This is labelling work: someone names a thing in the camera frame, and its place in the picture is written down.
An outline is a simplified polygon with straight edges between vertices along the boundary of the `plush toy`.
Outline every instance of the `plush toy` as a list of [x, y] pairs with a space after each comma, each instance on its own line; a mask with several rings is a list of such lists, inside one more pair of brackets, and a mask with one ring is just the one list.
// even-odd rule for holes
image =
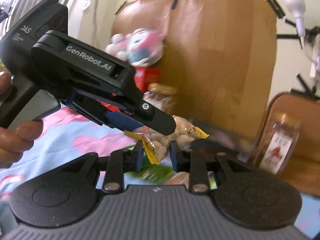
[[124, 37], [118, 33], [111, 38], [105, 52], [133, 66], [148, 67], [163, 55], [164, 35], [153, 30], [138, 29]]

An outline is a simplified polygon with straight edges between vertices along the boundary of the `human hand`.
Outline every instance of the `human hand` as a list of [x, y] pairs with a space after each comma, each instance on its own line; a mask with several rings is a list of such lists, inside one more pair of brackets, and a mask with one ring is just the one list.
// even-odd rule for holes
[[[0, 94], [5, 93], [10, 86], [10, 73], [0, 73]], [[13, 163], [19, 161], [23, 152], [32, 148], [42, 129], [42, 120], [25, 122], [12, 131], [0, 127], [0, 169], [10, 168]]]

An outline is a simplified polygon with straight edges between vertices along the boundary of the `cord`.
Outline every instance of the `cord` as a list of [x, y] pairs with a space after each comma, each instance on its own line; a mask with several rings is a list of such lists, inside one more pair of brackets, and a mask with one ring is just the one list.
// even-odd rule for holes
[[92, 45], [97, 45], [98, 48], [100, 48], [99, 40], [97, 38], [97, 32], [98, 32], [98, 23], [97, 23], [97, 11], [98, 11], [98, 3], [99, 0], [95, 0], [94, 3], [94, 11], [93, 11], [93, 34], [92, 34]]

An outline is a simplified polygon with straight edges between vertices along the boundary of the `red box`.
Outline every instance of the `red box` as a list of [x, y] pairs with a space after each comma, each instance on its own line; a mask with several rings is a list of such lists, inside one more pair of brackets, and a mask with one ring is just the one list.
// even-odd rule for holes
[[157, 68], [145, 68], [134, 67], [136, 74], [134, 76], [134, 82], [136, 86], [143, 92], [148, 91], [148, 85], [150, 83], [159, 83], [160, 81], [160, 69]]

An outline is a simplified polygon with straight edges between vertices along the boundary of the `nuts in plastic bag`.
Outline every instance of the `nuts in plastic bag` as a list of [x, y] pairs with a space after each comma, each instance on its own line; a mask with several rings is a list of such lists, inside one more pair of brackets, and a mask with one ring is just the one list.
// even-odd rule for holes
[[209, 136], [186, 119], [175, 115], [173, 118], [176, 122], [176, 129], [174, 133], [168, 136], [160, 134], [147, 126], [137, 128], [133, 133], [126, 131], [125, 134], [131, 138], [142, 139], [145, 152], [152, 164], [159, 164], [166, 157], [169, 151], [169, 143], [172, 140], [176, 140], [179, 147], [185, 149], [194, 140], [205, 139]]

